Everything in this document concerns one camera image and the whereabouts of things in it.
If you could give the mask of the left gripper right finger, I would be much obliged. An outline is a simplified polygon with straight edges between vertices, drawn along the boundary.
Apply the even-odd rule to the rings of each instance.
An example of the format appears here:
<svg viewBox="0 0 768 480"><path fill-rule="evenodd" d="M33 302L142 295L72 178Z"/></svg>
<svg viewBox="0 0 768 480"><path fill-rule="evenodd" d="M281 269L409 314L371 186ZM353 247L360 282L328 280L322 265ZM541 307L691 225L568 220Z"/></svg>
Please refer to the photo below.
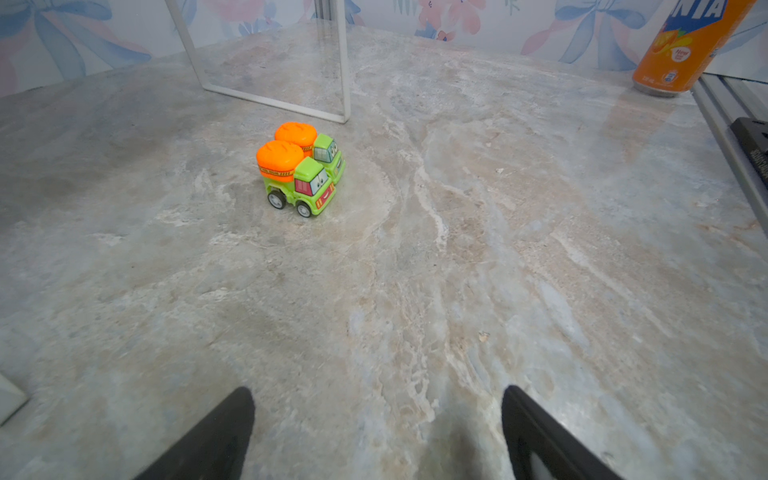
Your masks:
<svg viewBox="0 0 768 480"><path fill-rule="evenodd" d="M504 391L501 422L517 479L620 479L516 385Z"/></svg>

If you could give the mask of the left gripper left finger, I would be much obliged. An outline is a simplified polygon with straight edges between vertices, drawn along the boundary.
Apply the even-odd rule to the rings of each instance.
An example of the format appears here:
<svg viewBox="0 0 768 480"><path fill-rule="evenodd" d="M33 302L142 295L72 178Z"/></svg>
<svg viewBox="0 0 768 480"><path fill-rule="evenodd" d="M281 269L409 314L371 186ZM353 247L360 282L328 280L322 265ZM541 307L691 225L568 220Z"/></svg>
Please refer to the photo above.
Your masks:
<svg viewBox="0 0 768 480"><path fill-rule="evenodd" d="M251 391L240 386L137 477L239 479L255 419Z"/></svg>

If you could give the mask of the green truck orange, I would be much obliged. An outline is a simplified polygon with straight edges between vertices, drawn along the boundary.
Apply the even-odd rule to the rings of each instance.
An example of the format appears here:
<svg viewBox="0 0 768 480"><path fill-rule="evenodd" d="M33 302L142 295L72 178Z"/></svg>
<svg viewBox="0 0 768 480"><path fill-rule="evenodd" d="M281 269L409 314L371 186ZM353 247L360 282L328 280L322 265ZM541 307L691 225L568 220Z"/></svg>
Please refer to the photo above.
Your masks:
<svg viewBox="0 0 768 480"><path fill-rule="evenodd" d="M338 184L345 170L345 160L335 139L320 134L309 124L287 122L277 128L275 140L282 140L299 146L305 157L319 162L334 184Z"/></svg>
<svg viewBox="0 0 768 480"><path fill-rule="evenodd" d="M336 195L328 172L316 160L290 142L272 140L256 154L267 199L276 209L288 205L303 218L320 215Z"/></svg>

